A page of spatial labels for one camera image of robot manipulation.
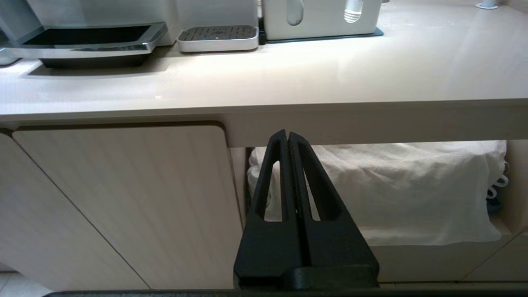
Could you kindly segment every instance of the white container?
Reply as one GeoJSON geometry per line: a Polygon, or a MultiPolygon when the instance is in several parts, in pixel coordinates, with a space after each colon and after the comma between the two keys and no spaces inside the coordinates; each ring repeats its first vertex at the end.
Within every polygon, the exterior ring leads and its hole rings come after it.
{"type": "Polygon", "coordinates": [[[382,0],[262,0],[268,40],[371,34],[382,0]]]}
{"type": "Polygon", "coordinates": [[[257,0],[177,0],[182,52],[251,50],[259,45],[257,0]]]}

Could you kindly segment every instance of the tile floor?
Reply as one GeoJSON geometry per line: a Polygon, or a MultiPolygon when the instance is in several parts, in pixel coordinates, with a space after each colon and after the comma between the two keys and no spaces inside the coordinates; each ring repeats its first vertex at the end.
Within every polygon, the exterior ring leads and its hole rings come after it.
{"type": "MultiPolygon", "coordinates": [[[[528,283],[397,283],[381,284],[382,290],[524,289],[528,283]]],[[[0,297],[42,297],[51,291],[19,273],[0,273],[0,297]]]]}

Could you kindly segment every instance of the grated drip tray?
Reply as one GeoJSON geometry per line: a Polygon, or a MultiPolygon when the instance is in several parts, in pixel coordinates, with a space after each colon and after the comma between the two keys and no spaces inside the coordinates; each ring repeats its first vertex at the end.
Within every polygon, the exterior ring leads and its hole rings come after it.
{"type": "Polygon", "coordinates": [[[194,27],[182,32],[181,41],[249,39],[257,35],[252,26],[194,27]]]}

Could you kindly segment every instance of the white towel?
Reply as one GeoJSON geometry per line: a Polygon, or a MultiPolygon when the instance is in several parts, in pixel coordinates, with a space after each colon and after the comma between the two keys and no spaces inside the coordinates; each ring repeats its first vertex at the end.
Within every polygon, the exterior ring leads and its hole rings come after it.
{"type": "MultiPolygon", "coordinates": [[[[505,167],[506,141],[313,146],[370,245],[447,245],[499,240],[486,192],[505,167]]],[[[251,153],[252,192],[266,151],[251,153]]],[[[278,164],[267,220],[280,220],[278,164]]]]}

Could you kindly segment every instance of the beige countertop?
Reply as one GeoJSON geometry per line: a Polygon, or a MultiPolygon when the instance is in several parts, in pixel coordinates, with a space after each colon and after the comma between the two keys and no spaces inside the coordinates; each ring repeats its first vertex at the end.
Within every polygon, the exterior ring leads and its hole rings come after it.
{"type": "Polygon", "coordinates": [[[393,0],[380,13],[385,36],[241,53],[180,54],[175,45],[139,68],[50,70],[21,60],[0,68],[0,122],[528,106],[528,15],[475,3],[393,0]]]}

